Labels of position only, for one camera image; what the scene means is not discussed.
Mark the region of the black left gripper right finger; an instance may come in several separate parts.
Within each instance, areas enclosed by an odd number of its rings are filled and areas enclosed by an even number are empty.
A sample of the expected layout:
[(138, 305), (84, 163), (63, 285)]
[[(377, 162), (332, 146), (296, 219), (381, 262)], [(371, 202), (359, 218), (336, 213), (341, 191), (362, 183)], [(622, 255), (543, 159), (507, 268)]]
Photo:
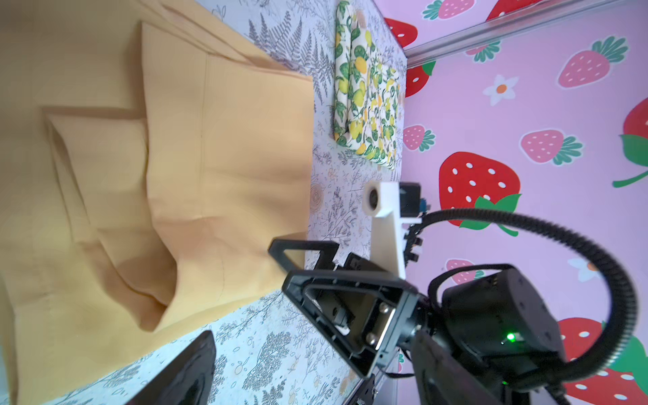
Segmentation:
[(422, 404), (505, 404), (506, 388), (492, 378), (487, 383), (455, 358), (460, 347), (446, 331), (419, 330), (411, 343), (411, 360)]

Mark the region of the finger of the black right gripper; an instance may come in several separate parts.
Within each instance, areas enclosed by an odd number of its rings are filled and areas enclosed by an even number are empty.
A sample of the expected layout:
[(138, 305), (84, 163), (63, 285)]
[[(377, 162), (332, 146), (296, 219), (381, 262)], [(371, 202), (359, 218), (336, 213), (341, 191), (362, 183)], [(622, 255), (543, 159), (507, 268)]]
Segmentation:
[(312, 270), (334, 270), (334, 258), (339, 250), (339, 243), (334, 241), (301, 241), (274, 238), (269, 245), (268, 254), (286, 273), (310, 270), (307, 258), (315, 258)]

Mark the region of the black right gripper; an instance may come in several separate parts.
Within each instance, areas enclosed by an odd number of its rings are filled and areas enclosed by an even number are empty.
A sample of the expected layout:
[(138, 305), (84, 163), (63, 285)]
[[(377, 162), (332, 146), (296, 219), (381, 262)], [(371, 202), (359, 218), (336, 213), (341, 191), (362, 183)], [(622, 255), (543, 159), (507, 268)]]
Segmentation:
[(558, 322), (533, 285), (511, 265), (455, 268), (428, 295), (350, 254), (344, 270), (295, 270), (283, 293), (349, 367), (368, 378), (419, 330), (452, 336), (455, 358), (478, 376), (502, 381), (566, 361)]

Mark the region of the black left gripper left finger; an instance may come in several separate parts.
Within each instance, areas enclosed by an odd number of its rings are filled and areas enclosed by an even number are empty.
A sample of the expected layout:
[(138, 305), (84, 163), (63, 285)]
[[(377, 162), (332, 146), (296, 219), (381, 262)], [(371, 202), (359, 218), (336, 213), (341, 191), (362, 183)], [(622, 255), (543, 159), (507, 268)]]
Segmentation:
[(217, 349), (214, 335), (203, 331), (127, 405), (205, 405), (212, 389)]

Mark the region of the lemon print skirt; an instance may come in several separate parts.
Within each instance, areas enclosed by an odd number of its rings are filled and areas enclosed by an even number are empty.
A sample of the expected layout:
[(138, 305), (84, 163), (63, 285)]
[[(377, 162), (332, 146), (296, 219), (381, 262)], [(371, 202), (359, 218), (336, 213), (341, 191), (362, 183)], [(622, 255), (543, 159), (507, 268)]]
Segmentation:
[(337, 3), (335, 29), (334, 139), (393, 170), (398, 155), (399, 73), (383, 61), (351, 2)]

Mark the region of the tan skirt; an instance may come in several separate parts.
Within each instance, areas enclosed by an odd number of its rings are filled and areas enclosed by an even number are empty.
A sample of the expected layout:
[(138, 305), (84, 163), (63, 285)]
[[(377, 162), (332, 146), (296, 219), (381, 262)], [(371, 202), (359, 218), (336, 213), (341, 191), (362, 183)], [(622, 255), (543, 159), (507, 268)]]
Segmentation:
[(1, 4), (1, 335), (41, 404), (276, 290), (312, 78), (194, 1)]

